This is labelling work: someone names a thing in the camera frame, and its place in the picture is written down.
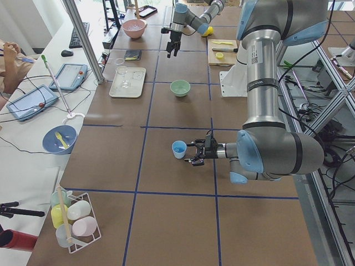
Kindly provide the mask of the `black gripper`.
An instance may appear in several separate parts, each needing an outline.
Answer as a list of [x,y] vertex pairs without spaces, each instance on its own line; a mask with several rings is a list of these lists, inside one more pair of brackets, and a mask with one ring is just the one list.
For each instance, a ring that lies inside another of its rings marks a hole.
[[170,32],[170,41],[167,43],[166,51],[167,51],[167,58],[171,57],[171,51],[174,50],[174,56],[176,57],[178,51],[180,50],[181,45],[181,32],[171,31]]
[[[195,139],[186,145],[187,147],[204,148],[204,158],[226,158],[226,144],[218,143],[213,135],[206,135],[205,139]],[[193,166],[204,165],[203,158],[185,158],[184,161],[192,164]]]

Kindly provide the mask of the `person forearm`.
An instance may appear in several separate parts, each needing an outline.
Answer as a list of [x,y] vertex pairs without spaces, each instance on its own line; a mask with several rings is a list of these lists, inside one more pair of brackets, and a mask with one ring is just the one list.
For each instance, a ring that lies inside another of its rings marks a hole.
[[1,76],[4,77],[4,92],[12,94],[20,83],[20,76],[17,67],[17,55],[21,49],[17,43],[3,42],[1,40],[1,49],[3,49],[3,69]]

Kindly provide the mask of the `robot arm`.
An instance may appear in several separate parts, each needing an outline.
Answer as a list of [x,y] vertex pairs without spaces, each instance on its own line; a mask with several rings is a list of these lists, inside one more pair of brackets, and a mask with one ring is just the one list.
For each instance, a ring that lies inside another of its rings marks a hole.
[[276,47],[317,40],[327,27],[327,1],[246,1],[236,38],[246,51],[248,118],[235,142],[220,144],[212,135],[196,140],[189,161],[208,158],[230,161],[230,181],[274,181],[308,174],[323,164],[322,146],[303,133],[288,132],[278,116]]
[[187,5],[177,3],[173,11],[173,17],[169,27],[161,29],[162,34],[170,34],[170,41],[167,43],[167,57],[177,56],[181,46],[181,37],[185,25],[190,26],[199,34],[203,35],[208,30],[210,22],[225,8],[225,1],[205,1],[209,8],[200,16],[194,14]]

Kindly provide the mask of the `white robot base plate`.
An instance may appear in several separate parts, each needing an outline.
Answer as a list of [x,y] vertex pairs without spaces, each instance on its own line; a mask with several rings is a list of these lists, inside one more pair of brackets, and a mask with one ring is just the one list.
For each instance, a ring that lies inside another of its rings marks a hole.
[[240,43],[236,63],[219,73],[222,97],[247,97],[247,51]]

